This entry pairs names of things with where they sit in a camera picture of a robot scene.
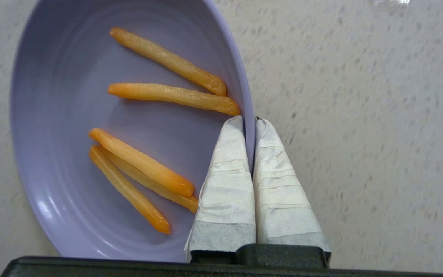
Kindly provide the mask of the right gripper wrapped left finger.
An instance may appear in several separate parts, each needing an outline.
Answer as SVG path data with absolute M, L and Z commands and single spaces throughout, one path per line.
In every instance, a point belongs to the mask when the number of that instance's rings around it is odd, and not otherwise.
M 189 262 L 195 251 L 236 252 L 256 243 L 255 194 L 243 126 L 243 118 L 235 116 L 220 131 L 185 245 Z

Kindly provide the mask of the right gripper wrapped right finger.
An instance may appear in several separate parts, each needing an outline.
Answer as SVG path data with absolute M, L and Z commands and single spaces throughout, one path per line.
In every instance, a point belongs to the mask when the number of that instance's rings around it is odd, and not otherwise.
M 331 248 L 275 127 L 256 121 L 253 168 L 257 242 Z

